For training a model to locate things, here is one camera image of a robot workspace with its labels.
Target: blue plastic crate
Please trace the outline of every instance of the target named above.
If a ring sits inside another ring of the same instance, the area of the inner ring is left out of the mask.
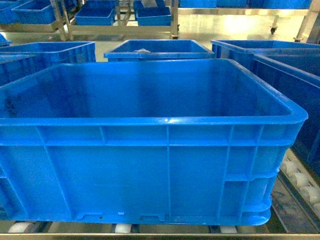
[[[227,59],[60,64],[0,87],[11,220],[261,225],[308,115]]]
[[[18,21],[18,16],[12,9],[20,5],[21,2],[0,1],[0,24],[12,24]]]
[[[275,40],[211,40],[217,59],[233,59],[249,70],[253,57],[261,55],[320,54],[320,45]]]
[[[256,75],[308,112],[293,149],[320,176],[320,55],[257,55],[254,59]]]
[[[90,41],[34,42],[0,48],[0,54],[36,55],[44,66],[61,63],[88,63],[96,61],[96,44]]]
[[[47,0],[31,0],[12,11],[22,24],[51,24],[56,20],[53,7]]]
[[[308,9],[311,0],[250,0],[253,8],[264,9]]]
[[[89,0],[75,15],[78,25],[110,26],[115,23],[114,0]]]
[[[11,43],[11,41],[7,41],[7,39],[0,33],[0,47],[10,46]]]
[[[140,8],[136,13],[139,26],[170,26],[171,12],[169,7]]]
[[[127,40],[104,53],[109,62],[212,59],[214,53],[194,40]]]
[[[248,0],[217,0],[218,7],[242,8],[247,5]]]
[[[180,0],[180,8],[211,9],[217,7],[217,0]]]
[[[0,86],[44,69],[32,55],[0,55]]]

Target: metal frame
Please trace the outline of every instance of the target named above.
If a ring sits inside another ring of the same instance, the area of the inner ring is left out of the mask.
[[[69,17],[66,11],[64,1],[61,1],[62,10],[64,16],[60,15],[58,8],[59,0],[50,0],[53,7],[54,15],[56,21],[51,24],[21,24],[21,23],[11,23],[11,24],[0,24],[0,32],[5,33],[41,33],[41,34],[51,34],[56,31],[59,32],[62,41],[66,41],[68,36],[66,34],[64,23],[69,21]]]
[[[75,35],[150,35],[150,34],[166,34],[172,37],[174,34],[178,35],[178,27],[176,31],[173,25],[178,26],[178,1],[171,6],[171,26],[127,26],[129,18],[133,13],[130,5],[120,6],[119,0],[116,0],[116,15],[117,25],[113,26],[92,26],[92,25],[77,25],[73,18],[70,21],[69,33],[70,39],[73,40]],[[125,16],[121,19],[121,12],[125,12]]]

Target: plastic crate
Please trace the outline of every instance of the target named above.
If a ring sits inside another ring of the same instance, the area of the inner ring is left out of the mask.
[[[115,1],[89,0],[75,15],[78,25],[111,26],[115,23]]]
[[[293,149],[320,176],[320,55],[257,55],[254,59],[256,75],[308,112]]]
[[[211,40],[217,59],[233,59],[249,70],[254,67],[254,54],[320,54],[320,45],[275,40]]]
[[[308,9],[311,0],[250,0],[253,8],[265,9]]]
[[[170,26],[171,12],[169,7],[140,8],[136,13],[139,26]]]
[[[0,102],[0,202],[23,221],[264,224],[308,117],[227,59],[60,64]]]
[[[18,21],[16,13],[12,9],[17,7],[20,2],[0,1],[0,24],[12,24]]]
[[[90,41],[34,42],[0,48],[0,54],[36,55],[44,66],[60,63],[88,63],[96,61],[96,44]]]
[[[217,0],[218,7],[242,8],[247,5],[248,0]]]
[[[36,56],[0,55],[0,86],[44,69]]]
[[[31,0],[12,11],[22,24],[51,24],[56,20],[53,7],[47,0]]]
[[[214,53],[194,40],[127,40],[104,53],[109,62],[212,59]]]
[[[7,39],[0,33],[0,47],[10,46],[11,43],[11,41],[7,41]]]
[[[211,9],[217,7],[217,0],[180,0],[180,8]]]

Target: white roller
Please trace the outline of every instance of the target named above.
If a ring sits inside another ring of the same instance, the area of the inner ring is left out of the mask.
[[[222,234],[236,234],[237,229],[235,226],[220,226],[220,231]]]
[[[115,226],[115,230],[114,232],[116,234],[129,234],[131,233],[131,224],[122,224],[122,223],[118,223]]]
[[[314,186],[303,186],[301,187],[302,196],[309,201],[311,204],[320,203],[320,189]]]
[[[308,177],[301,172],[294,172],[289,175],[289,178],[297,187],[306,187],[309,185]]]
[[[16,222],[10,227],[8,233],[33,233],[34,228],[35,225],[31,222]]]
[[[314,210],[316,211],[316,213],[320,215],[320,203],[313,205],[313,207],[314,207]]]
[[[298,171],[298,166],[294,161],[284,161],[281,164],[281,170],[286,174],[293,174]]]

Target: metal leg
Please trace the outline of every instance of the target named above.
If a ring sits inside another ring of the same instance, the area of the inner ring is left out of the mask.
[[[279,20],[279,15],[275,15],[271,29],[270,29],[272,35],[275,34],[275,31],[278,28],[278,26],[277,26],[278,20]]]
[[[320,0],[312,0],[310,9],[306,16],[304,16],[300,29],[296,37],[294,37],[295,42],[300,42],[303,36],[309,37],[312,26],[315,24],[318,13],[320,11]]]
[[[62,18],[61,14],[60,14],[60,11],[59,11],[58,0],[50,0],[50,3],[52,5],[53,11],[54,11],[54,16],[55,16],[56,20],[58,21],[58,31],[59,31],[59,34],[60,34],[60,38],[61,38],[62,41],[66,41],[67,40],[67,34],[65,32],[63,18]]]
[[[179,38],[179,26],[178,26],[178,7],[179,0],[171,0],[171,38],[178,39]]]

